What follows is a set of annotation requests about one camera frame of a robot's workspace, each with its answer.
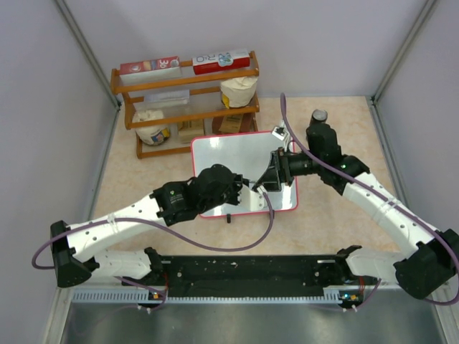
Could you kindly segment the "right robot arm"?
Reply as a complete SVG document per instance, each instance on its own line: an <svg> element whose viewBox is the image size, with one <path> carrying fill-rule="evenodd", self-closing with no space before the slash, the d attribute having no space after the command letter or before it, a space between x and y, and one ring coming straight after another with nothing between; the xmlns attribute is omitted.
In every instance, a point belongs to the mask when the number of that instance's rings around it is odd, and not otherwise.
<svg viewBox="0 0 459 344"><path fill-rule="evenodd" d="M458 233L439 231L414 215L378 182L358 158L341 152L336 131L325 123L307 128L308 149L290 150L295 138L284 125L272 131L283 145L272 151L269 165L255 186L280 191L298 176L317 175L339 195L364 210L392 238L399 252L351 246L337 253L336 278L345 284L360 276L398 284L418 300L458 274Z"/></svg>

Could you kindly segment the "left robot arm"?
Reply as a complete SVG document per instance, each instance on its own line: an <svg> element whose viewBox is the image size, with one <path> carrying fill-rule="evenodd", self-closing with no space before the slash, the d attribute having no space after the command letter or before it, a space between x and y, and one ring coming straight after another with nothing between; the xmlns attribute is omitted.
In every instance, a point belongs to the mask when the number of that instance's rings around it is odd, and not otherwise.
<svg viewBox="0 0 459 344"><path fill-rule="evenodd" d="M248 179L242 175L214 164L196 177L165 183L141 200L98 219L80 224L54 223L51 251L58 287L74 287L106 277L157 283L163 268L155 250L117 252L110 247L154 226L167 228L223 204L238 205L248 186Z"/></svg>

